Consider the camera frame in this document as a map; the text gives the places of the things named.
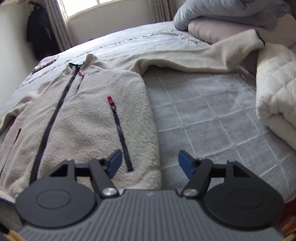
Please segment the grey checked bedspread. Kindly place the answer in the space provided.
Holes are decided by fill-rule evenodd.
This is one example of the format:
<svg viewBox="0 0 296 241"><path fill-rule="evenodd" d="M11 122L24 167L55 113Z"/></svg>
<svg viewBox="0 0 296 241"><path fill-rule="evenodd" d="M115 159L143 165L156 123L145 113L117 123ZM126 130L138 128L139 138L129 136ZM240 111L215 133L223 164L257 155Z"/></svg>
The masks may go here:
<svg viewBox="0 0 296 241"><path fill-rule="evenodd" d="M29 75L11 97L21 97L92 53L102 60L170 48L201 49L206 43L171 23L145 25L76 46ZM151 66L143 76L156 122L161 178L165 189L181 189L186 177L178 151L217 163L236 160L277 189L285 201L295 198L295 151L262 124L255 111L255 78L239 67L230 74L184 73Z"/></svg>

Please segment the right grey curtain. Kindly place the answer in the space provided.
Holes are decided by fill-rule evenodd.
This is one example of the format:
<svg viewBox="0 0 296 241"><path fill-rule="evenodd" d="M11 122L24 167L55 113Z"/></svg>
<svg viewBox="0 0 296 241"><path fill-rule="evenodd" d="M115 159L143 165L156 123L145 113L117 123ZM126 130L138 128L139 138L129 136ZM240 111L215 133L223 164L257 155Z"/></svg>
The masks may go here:
<svg viewBox="0 0 296 241"><path fill-rule="evenodd" d="M174 0L149 0L153 23L172 21L176 13Z"/></svg>

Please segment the folded mauve cloth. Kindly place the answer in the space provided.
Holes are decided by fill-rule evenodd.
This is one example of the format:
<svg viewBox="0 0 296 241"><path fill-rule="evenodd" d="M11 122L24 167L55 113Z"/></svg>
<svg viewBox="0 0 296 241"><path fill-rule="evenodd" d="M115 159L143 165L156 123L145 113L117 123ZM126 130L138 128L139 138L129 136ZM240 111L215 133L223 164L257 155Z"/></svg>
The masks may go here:
<svg viewBox="0 0 296 241"><path fill-rule="evenodd" d="M45 67L53 64L57 59L59 58L59 54L53 55L53 56L48 56L42 59L37 66L35 66L32 69L32 74L44 69Z"/></svg>

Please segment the grey-blue pillow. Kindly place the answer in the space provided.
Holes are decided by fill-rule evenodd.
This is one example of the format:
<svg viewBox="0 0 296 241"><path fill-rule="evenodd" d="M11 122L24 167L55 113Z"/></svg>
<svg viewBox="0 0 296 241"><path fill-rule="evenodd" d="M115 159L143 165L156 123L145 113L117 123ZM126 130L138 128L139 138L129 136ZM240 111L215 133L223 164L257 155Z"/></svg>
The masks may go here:
<svg viewBox="0 0 296 241"><path fill-rule="evenodd" d="M207 17L273 29L286 14L292 14L286 1L185 1L174 16L174 25L183 31L191 20Z"/></svg>

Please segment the white quilted duvet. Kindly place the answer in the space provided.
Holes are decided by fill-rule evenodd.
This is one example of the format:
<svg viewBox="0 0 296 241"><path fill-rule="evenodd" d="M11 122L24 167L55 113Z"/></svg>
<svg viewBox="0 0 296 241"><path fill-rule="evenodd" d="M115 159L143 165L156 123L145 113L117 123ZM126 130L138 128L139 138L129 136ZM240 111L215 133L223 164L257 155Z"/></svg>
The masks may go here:
<svg viewBox="0 0 296 241"><path fill-rule="evenodd" d="M295 53L266 43L258 53L256 72L258 119L295 149Z"/></svg>

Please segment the left grey curtain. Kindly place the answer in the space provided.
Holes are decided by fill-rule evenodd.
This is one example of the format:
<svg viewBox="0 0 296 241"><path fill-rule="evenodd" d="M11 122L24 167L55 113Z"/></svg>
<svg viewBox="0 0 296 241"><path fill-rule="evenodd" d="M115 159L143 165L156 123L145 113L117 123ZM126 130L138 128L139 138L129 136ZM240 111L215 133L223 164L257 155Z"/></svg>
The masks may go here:
<svg viewBox="0 0 296 241"><path fill-rule="evenodd" d="M75 46L73 35L69 29L68 18L62 1L47 0L45 7L61 52Z"/></svg>

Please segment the cream fleece zip jacket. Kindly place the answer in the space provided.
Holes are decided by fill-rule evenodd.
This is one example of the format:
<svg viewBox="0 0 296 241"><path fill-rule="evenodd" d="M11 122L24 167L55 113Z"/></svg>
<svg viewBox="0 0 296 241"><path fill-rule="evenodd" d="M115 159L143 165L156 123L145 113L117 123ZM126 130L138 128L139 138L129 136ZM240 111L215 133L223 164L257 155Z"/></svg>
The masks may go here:
<svg viewBox="0 0 296 241"><path fill-rule="evenodd" d="M248 30L202 49L166 49L103 61L88 54L25 96L1 119L15 118L1 145L1 200L18 195L64 160L87 163L121 149L128 157L115 176L119 190L161 186L159 141L142 75L149 66L229 73L265 43Z"/></svg>

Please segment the grey curtain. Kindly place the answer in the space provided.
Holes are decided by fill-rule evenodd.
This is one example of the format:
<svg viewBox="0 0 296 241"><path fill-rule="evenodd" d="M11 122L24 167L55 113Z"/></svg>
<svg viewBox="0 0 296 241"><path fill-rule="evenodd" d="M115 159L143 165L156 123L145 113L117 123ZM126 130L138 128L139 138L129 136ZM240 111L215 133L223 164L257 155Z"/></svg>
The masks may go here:
<svg viewBox="0 0 296 241"><path fill-rule="evenodd" d="M153 23L172 21L176 13L174 0L149 0Z"/></svg>
<svg viewBox="0 0 296 241"><path fill-rule="evenodd" d="M45 7L61 52L75 46L73 35L69 29L68 18L62 1L47 0Z"/></svg>

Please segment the pink pillow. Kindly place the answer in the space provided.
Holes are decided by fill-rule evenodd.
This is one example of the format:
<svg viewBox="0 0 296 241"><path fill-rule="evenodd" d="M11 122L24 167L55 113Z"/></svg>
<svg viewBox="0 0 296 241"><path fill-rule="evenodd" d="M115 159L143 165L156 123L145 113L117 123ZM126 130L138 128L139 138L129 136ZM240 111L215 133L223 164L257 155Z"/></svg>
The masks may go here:
<svg viewBox="0 0 296 241"><path fill-rule="evenodd" d="M257 30L266 42L281 44L289 49L295 47L295 19L290 14L279 17L271 30L205 17L192 20L188 26L191 35L210 44L250 29Z"/></svg>

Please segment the bright window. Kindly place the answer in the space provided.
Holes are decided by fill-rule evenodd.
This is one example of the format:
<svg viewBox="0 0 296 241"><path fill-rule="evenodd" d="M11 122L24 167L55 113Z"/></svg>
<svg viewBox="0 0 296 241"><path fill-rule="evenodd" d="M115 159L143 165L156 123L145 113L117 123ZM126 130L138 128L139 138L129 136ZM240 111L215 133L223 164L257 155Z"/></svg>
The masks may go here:
<svg viewBox="0 0 296 241"><path fill-rule="evenodd" d="M59 3L63 7L68 18L84 13L90 9L95 9L100 6L107 6L114 3L127 2L122 0L61 0Z"/></svg>

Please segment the dark hanging coat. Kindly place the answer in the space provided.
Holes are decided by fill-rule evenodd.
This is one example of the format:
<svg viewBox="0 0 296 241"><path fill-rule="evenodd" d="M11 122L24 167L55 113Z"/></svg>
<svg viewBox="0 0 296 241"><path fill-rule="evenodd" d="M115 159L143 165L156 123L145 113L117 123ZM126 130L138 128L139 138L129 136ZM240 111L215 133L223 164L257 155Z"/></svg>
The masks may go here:
<svg viewBox="0 0 296 241"><path fill-rule="evenodd" d="M45 8L34 1L29 1L32 8L27 22L27 42L32 43L35 57L41 61L45 57L60 53L50 19Z"/></svg>

